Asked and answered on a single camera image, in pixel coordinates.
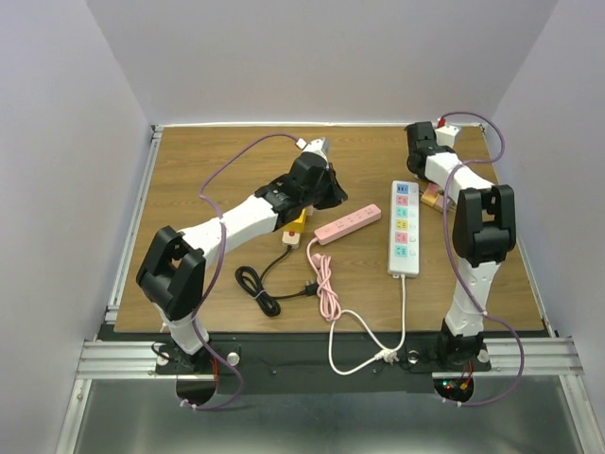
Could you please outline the small pink USB adapter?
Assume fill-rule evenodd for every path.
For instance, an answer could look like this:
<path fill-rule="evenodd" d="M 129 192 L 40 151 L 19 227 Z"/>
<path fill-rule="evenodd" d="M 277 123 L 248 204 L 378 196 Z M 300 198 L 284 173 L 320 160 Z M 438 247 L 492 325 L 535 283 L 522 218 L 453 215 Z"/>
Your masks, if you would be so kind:
<path fill-rule="evenodd" d="M 437 185 L 429 184 L 422 194 L 422 198 L 435 199 L 436 197 L 442 197 L 440 188 Z"/>

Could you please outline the small yellow plug adapter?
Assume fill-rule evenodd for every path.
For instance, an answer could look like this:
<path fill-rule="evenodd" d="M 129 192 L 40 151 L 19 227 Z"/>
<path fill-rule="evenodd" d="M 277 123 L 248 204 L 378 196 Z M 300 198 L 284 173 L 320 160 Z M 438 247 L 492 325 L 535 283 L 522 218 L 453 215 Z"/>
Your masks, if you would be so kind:
<path fill-rule="evenodd" d="M 436 197 L 435 199 L 421 198 L 421 202 L 440 213 L 443 211 L 443 197 Z"/>

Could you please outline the white power strip pastel sockets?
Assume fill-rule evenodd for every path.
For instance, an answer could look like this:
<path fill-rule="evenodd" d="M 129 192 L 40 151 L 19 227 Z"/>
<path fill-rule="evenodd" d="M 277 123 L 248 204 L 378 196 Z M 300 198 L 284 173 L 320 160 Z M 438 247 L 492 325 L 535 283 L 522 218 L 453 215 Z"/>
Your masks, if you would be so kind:
<path fill-rule="evenodd" d="M 390 192 L 388 273 L 417 277 L 420 272 L 420 189 L 393 181 Z"/>

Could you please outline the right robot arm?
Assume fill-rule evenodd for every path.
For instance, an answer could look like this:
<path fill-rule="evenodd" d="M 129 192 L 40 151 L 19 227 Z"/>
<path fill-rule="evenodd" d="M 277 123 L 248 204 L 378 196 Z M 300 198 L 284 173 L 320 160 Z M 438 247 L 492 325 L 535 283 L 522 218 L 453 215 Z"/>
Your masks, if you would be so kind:
<path fill-rule="evenodd" d="M 514 191 L 492 183 L 463 163 L 453 150 L 458 133 L 429 121 L 406 127 L 408 170 L 443 190 L 455 206 L 445 221 L 446 253 L 457 279 L 453 302 L 441 325 L 435 358 L 446 369 L 477 358 L 493 278 L 516 245 Z"/>

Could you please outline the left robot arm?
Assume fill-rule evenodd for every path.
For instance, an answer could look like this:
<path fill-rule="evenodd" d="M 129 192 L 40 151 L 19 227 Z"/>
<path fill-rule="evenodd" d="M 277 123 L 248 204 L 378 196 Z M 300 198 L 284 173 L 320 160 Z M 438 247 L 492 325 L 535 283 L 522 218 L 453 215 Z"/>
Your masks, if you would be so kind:
<path fill-rule="evenodd" d="M 333 208 L 348 199 L 337 182 L 327 152 L 304 150 L 289 171 L 258 188 L 235 208 L 180 231 L 170 226 L 153 237 L 136 284 L 161 314 L 179 347 L 178 362 L 191 373 L 203 371 L 211 351 L 197 312 L 212 288 L 204 284 L 208 266 L 222 267 L 224 255 L 244 243 L 280 230 L 303 209 Z"/>

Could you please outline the yellow cube socket adapter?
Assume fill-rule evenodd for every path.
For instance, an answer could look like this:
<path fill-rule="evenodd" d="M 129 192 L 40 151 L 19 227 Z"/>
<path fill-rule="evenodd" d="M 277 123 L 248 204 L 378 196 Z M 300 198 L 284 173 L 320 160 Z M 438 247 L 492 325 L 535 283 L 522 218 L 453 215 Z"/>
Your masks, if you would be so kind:
<path fill-rule="evenodd" d="M 301 214 L 296 219 L 286 225 L 285 230 L 296 234 L 302 234 L 305 229 L 306 219 L 307 213 L 306 210 L 303 209 Z"/>

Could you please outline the aluminium left rail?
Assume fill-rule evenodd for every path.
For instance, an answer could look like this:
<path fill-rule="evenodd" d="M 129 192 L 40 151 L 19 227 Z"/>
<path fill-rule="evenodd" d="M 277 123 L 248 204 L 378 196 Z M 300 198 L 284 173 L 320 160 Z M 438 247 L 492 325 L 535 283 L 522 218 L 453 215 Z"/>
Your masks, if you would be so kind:
<path fill-rule="evenodd" d="M 151 140 L 147 151 L 147 157 L 145 160 L 145 166 L 141 177 L 141 182 L 138 187 L 138 191 L 135 198 L 135 203 L 130 218 L 129 228 L 127 230 L 127 236 L 125 239 L 124 247 L 120 255 L 116 275 L 112 285 L 112 291 L 110 293 L 109 301 L 106 305 L 104 314 L 104 324 L 115 324 L 117 320 L 118 310 L 120 308 L 123 291 L 126 285 L 130 261 L 138 229 L 140 226 L 141 218 L 144 212 L 145 202 L 147 198 L 148 188 L 151 182 L 151 177 L 157 155 L 160 149 L 164 126 L 163 125 L 152 125 L 151 126 Z"/>

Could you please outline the aluminium rail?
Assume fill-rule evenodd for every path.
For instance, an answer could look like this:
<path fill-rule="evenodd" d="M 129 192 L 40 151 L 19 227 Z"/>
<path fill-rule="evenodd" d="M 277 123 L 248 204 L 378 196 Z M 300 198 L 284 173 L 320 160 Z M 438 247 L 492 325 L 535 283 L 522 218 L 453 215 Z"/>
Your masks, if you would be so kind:
<path fill-rule="evenodd" d="M 524 376 L 583 375 L 576 345 L 571 338 L 524 338 Z M 475 377 L 513 377 L 518 372 L 517 343 L 511 339 L 486 340 L 491 369 Z M 156 355 L 149 341 L 86 341 L 81 349 L 78 379 L 171 379 L 209 381 L 211 374 L 161 375 L 156 372 Z"/>
<path fill-rule="evenodd" d="M 163 125 L 152 125 L 151 126 L 151 140 L 147 151 L 147 157 L 145 160 L 145 166 L 141 177 L 141 182 L 138 187 L 138 191 L 135 198 L 135 203 L 130 218 L 129 228 L 127 230 L 127 236 L 125 239 L 124 247 L 120 255 L 116 275 L 112 285 L 112 291 L 110 293 L 109 301 L 106 305 L 104 314 L 104 324 L 115 324 L 117 320 L 118 310 L 120 308 L 123 291 L 126 285 L 130 261 L 138 229 L 140 226 L 141 218 L 144 212 L 145 202 L 147 198 L 148 188 L 151 182 L 151 177 L 157 155 L 160 149 L 164 126 Z"/>

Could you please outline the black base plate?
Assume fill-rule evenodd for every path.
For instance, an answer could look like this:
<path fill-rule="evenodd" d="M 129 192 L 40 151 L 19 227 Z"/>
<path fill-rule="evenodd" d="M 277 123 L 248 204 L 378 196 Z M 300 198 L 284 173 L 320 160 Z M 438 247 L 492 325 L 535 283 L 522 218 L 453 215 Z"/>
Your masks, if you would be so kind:
<path fill-rule="evenodd" d="M 233 367 L 212 359 L 208 353 L 188 359 L 166 335 L 97 341 L 149 341 L 157 359 L 156 372 L 161 375 L 211 374 L 209 381 L 166 379 L 175 381 L 178 396 L 201 403 L 216 403 L 237 390 L 245 394 L 432 393 L 438 388 L 451 388 L 438 383 L 439 376 L 458 385 L 461 375 L 473 372 L 475 367 L 480 372 L 491 368 L 476 358 L 441 365 L 433 333 L 408 335 L 393 362 L 371 361 L 348 376 L 337 375 L 332 368 L 348 370 L 371 359 L 379 349 L 367 335 L 345 333 L 330 339 L 324 333 L 215 333 L 212 347 L 230 359 Z"/>

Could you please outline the aluminium front rail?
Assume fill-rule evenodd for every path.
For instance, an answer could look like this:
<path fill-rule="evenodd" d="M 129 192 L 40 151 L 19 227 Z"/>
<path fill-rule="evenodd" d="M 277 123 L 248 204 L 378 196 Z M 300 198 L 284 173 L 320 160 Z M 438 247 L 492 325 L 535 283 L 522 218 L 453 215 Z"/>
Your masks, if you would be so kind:
<path fill-rule="evenodd" d="M 576 345 L 571 338 L 524 338 L 524 376 L 583 375 Z M 518 372 L 517 343 L 511 339 L 486 340 L 491 369 L 475 377 L 513 377 Z M 209 381 L 211 374 L 161 375 L 156 372 L 156 355 L 149 341 L 86 341 L 81 349 L 78 379 L 171 379 Z"/>

